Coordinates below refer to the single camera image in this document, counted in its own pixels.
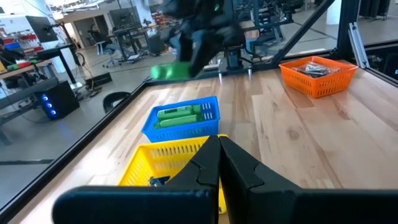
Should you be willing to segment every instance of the orange basket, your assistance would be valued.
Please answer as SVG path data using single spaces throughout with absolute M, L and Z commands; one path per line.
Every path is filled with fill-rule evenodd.
M 312 78 L 293 69 L 294 67 L 304 66 L 307 62 L 315 62 L 329 68 L 338 67 L 340 69 L 335 73 L 320 78 Z M 355 65 L 316 56 L 282 63 L 279 67 L 282 70 L 282 78 L 286 85 L 312 98 L 319 98 L 346 90 L 354 77 L 355 70 L 358 68 Z

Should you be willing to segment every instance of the monitor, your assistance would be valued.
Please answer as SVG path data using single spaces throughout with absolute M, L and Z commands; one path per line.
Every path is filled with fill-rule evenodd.
M 47 17 L 26 16 L 26 19 L 41 43 L 58 40 L 58 37 L 53 29 L 46 29 L 46 27 L 51 26 L 51 23 Z
M 141 24 L 137 9 L 135 7 L 128 9 L 110 10 L 109 14 L 111 15 L 113 25 L 118 28 L 129 25 L 136 26 L 138 24 Z

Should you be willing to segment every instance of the black item in basket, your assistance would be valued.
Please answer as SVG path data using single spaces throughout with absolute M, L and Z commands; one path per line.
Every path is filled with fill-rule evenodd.
M 335 73 L 338 68 L 328 68 L 315 62 L 309 62 L 301 67 L 294 68 L 294 70 L 312 78 L 320 78 Z

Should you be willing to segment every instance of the wooden table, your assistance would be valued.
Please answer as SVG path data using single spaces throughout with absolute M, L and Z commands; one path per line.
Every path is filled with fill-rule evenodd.
M 220 133 L 305 188 L 398 188 L 398 89 L 359 69 L 348 91 L 317 100 L 279 70 L 144 90 L 12 223 L 51 223 L 54 201 L 80 185 L 115 185 L 152 107 L 216 95 Z M 226 215 L 220 223 L 227 223 Z
M 37 67 L 44 67 L 44 66 L 49 65 L 51 63 L 52 63 L 51 60 L 44 60 L 42 62 L 37 63 L 36 66 Z M 19 68 L 17 70 L 13 70 L 13 71 L 10 71 L 10 72 L 3 72 L 3 73 L 0 73 L 0 79 L 9 78 L 9 77 L 12 77 L 14 75 L 20 75 L 20 74 L 22 74 L 24 72 L 28 72 L 28 71 L 31 71 L 33 69 L 35 69 L 35 67 L 33 65 L 29 65 L 29 66 L 26 66 L 26 67 L 23 67 L 23 68 Z

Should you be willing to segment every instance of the person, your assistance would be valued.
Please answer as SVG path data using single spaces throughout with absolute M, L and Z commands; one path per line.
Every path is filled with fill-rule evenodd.
M 112 40 L 107 38 L 104 34 L 100 33 L 98 27 L 93 24 L 91 25 L 90 34 L 96 43 L 105 41 L 103 47 L 105 50 L 118 50 L 120 51 L 120 46 L 117 44 L 112 43 Z M 123 47 L 124 53 L 127 57 L 134 55 L 134 52 L 129 51 L 127 48 Z
M 0 61 L 5 67 L 14 65 L 17 63 L 17 60 L 24 58 L 25 56 L 23 54 L 6 49 L 4 40 L 0 38 Z M 14 75 L 4 79 L 7 88 L 27 88 L 27 84 L 33 85 L 35 81 L 36 79 L 34 76 L 28 75 L 26 73 L 22 73 L 21 75 Z

